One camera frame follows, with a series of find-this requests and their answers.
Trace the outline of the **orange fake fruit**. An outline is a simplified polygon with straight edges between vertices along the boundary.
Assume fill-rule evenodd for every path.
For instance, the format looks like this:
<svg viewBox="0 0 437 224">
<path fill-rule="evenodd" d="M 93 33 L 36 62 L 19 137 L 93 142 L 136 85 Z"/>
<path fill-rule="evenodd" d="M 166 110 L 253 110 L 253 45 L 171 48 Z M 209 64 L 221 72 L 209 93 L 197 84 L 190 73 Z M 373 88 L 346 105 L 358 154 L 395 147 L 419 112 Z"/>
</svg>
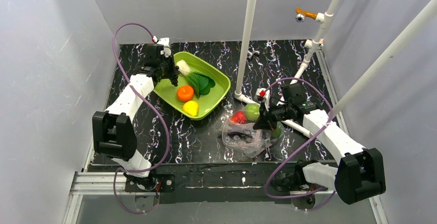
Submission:
<svg viewBox="0 0 437 224">
<path fill-rule="evenodd" d="M 190 85 L 183 85 L 178 88 L 176 97 L 180 102 L 188 102 L 193 99 L 195 95 L 194 89 Z"/>
</svg>

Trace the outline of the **clear zip top bag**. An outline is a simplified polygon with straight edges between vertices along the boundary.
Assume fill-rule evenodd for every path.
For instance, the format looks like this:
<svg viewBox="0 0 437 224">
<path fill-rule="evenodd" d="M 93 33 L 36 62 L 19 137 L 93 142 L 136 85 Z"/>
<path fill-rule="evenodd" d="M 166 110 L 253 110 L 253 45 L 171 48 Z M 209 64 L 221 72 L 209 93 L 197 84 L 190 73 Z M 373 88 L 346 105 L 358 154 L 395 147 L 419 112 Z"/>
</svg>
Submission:
<svg viewBox="0 0 437 224">
<path fill-rule="evenodd" d="M 247 104 L 227 119 L 218 130 L 218 135 L 227 148 L 239 151 L 248 158 L 254 158 L 275 145 L 284 134 L 284 126 L 280 122 L 273 131 L 253 128 L 260 115 L 259 107 L 257 104 Z"/>
</svg>

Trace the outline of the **green fake leaf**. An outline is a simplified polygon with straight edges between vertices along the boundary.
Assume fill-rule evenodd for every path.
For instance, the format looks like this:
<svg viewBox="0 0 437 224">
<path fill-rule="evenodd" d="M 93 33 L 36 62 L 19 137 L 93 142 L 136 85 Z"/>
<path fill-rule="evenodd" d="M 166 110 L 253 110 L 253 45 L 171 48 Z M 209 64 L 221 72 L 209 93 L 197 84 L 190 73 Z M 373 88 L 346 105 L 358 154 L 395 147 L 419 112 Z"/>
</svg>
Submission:
<svg viewBox="0 0 437 224">
<path fill-rule="evenodd" d="M 194 89 L 196 97 L 208 95 L 212 88 L 216 86 L 215 81 L 200 72 L 194 71 L 184 60 L 176 62 L 178 71 L 185 77 L 188 85 Z"/>
</svg>

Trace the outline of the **fake purple grapes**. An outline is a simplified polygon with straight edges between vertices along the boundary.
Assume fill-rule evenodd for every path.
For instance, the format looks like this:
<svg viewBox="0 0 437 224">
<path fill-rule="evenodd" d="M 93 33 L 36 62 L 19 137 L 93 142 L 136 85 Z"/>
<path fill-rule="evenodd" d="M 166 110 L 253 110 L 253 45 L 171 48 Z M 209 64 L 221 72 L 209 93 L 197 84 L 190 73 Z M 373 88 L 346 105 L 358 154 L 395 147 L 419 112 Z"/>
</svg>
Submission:
<svg viewBox="0 0 437 224">
<path fill-rule="evenodd" d="M 244 143 L 253 142 L 253 136 L 251 134 L 246 134 L 242 132 L 230 132 L 228 133 L 228 136 L 237 142 L 244 142 Z"/>
</svg>

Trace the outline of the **yellow fake pepper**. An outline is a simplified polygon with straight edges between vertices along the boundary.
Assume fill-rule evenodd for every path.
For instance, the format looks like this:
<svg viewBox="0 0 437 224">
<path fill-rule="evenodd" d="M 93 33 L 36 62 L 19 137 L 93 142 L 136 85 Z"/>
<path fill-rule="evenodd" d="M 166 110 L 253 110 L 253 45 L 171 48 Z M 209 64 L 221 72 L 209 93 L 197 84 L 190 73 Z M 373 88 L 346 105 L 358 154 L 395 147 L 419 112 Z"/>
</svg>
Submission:
<svg viewBox="0 0 437 224">
<path fill-rule="evenodd" d="M 182 110 L 189 116 L 198 116 L 199 104 L 194 100 L 187 101 L 182 106 Z"/>
</svg>

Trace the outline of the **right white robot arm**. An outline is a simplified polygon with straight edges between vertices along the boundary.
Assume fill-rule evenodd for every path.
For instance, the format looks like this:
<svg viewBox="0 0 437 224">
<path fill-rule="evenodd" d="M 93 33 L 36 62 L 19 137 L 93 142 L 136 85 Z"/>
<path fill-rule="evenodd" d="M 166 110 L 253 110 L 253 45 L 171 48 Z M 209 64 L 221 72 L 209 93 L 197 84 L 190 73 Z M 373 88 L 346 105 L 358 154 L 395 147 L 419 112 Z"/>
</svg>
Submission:
<svg viewBox="0 0 437 224">
<path fill-rule="evenodd" d="M 384 163 L 381 152 L 367 149 L 347 135 L 321 106 L 304 96 L 299 83 L 281 88 L 284 103 L 270 98 L 270 89 L 258 89 L 260 115 L 253 128 L 274 130 L 279 122 L 294 119 L 309 130 L 311 139 L 318 139 L 334 157 L 337 167 L 317 160 L 299 161 L 294 173 L 276 178 L 277 168 L 265 186 L 279 192 L 292 191 L 303 185 L 321 186 L 335 191 L 346 204 L 353 204 L 386 191 Z"/>
</svg>

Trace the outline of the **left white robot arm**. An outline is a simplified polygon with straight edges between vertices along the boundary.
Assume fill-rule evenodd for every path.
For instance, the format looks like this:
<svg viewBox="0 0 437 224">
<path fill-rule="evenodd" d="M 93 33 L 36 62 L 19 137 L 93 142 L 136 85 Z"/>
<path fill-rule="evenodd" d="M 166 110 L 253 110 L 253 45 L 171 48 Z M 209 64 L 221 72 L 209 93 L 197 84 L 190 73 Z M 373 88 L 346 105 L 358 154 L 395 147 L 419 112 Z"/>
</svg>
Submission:
<svg viewBox="0 0 437 224">
<path fill-rule="evenodd" d="M 132 122 L 144 99 L 164 79 L 178 85 L 178 66 L 169 38 L 146 46 L 145 58 L 136 66 L 128 86 L 105 111 L 96 111 L 92 116 L 94 151 L 119 163 L 130 176 L 147 178 L 153 169 L 137 150 Z"/>
</svg>

